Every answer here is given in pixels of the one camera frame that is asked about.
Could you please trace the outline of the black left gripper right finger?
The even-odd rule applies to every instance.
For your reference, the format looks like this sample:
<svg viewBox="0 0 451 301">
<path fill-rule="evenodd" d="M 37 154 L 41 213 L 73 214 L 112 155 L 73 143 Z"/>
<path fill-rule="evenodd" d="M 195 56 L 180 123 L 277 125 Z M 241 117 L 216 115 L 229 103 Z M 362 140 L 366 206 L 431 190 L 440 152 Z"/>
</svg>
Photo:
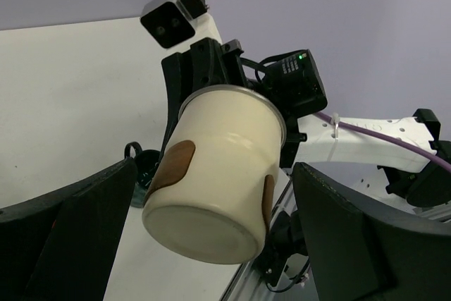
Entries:
<svg viewBox="0 0 451 301">
<path fill-rule="evenodd" d="M 320 300 L 449 300 L 450 225 L 295 164 L 293 188 Z"/>
</svg>

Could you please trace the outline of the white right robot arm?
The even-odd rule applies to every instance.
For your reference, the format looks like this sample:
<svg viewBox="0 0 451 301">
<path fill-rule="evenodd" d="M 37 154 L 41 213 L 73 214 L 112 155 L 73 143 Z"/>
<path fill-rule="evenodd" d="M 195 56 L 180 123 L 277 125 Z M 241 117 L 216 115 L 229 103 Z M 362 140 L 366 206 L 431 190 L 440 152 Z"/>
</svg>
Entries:
<svg viewBox="0 0 451 301">
<path fill-rule="evenodd" d="M 428 110 L 394 121 L 327 116 L 307 49 L 244 59 L 238 42 L 204 38 L 161 62 L 168 99 L 159 168 L 142 222 L 161 245 L 211 264 L 257 258 L 273 230 L 278 172 L 297 162 L 443 166 Z"/>
</svg>

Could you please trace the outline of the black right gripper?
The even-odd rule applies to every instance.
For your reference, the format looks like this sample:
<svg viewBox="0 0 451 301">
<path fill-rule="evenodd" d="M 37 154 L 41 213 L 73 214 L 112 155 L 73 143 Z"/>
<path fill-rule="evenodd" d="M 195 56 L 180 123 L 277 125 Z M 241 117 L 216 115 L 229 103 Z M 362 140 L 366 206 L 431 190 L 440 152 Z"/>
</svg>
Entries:
<svg viewBox="0 0 451 301">
<path fill-rule="evenodd" d="M 256 63 L 238 41 L 202 39 L 161 62 L 168 121 L 160 175 L 178 182 L 189 171 L 216 176 L 250 173 L 258 183 L 291 168 L 307 136 L 307 53 Z"/>
</svg>

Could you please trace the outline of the cream steel cup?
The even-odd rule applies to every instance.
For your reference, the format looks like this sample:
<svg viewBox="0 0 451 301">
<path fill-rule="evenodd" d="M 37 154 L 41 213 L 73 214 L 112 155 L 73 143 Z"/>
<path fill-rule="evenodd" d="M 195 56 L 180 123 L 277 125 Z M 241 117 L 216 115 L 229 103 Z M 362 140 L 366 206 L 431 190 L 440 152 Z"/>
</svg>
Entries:
<svg viewBox="0 0 451 301">
<path fill-rule="evenodd" d="M 184 257 L 241 264 L 269 230 L 283 119 L 255 91 L 214 85 L 183 103 L 142 211 L 146 231 Z"/>
</svg>

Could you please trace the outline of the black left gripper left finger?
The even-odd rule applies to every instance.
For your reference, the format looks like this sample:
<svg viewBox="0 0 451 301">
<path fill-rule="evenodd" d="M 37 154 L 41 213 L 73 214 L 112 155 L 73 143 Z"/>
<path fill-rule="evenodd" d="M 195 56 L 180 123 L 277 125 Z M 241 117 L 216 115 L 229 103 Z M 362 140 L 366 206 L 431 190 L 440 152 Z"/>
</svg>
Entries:
<svg viewBox="0 0 451 301">
<path fill-rule="evenodd" d="M 127 158 L 1 209 L 1 299 L 102 300 L 136 177 Z"/>
</svg>

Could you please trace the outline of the dark green patterned mug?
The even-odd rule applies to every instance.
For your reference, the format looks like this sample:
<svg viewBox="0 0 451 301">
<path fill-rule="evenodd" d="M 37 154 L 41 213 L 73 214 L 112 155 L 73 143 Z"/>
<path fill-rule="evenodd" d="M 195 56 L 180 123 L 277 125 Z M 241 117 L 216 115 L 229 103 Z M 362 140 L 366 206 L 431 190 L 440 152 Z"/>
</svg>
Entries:
<svg viewBox="0 0 451 301">
<path fill-rule="evenodd" d="M 138 142 L 129 142 L 124 149 L 124 157 L 132 157 L 137 167 L 137 179 L 130 202 L 131 207 L 142 208 L 144 198 L 159 166 L 160 151 L 143 150 Z"/>
</svg>

